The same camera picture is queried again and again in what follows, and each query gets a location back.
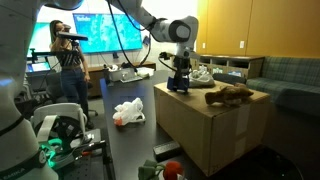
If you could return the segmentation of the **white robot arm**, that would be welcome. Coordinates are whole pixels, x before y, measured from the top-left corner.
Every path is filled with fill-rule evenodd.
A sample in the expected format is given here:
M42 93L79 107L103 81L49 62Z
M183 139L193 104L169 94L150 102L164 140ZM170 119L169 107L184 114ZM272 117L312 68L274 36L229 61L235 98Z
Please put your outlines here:
M32 88L27 59L39 12L43 7L73 11L84 0L0 0L0 173L1 180L58 180L45 150L16 98ZM197 38L194 16L167 20L150 14L142 0L106 0L131 16L158 42L177 45L176 55L187 59Z

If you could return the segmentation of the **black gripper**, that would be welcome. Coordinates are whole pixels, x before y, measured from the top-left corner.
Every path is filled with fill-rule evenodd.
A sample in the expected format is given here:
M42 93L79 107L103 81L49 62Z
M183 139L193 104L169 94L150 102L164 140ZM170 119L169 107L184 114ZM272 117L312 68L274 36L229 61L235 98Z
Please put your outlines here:
M172 65L164 63L164 60L171 60ZM159 54L159 61L168 69L174 72L174 83L179 84L183 81L183 77L187 76L191 69L190 58L180 55L174 55L169 52L161 52Z

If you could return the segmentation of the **white robot base unit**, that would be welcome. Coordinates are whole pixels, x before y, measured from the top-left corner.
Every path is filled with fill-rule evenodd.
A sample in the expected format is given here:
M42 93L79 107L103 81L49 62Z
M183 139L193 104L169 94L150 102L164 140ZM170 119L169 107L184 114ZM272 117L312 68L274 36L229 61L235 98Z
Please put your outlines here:
M57 103L37 108L31 124L50 163L65 159L91 139L86 135L88 119L76 103Z

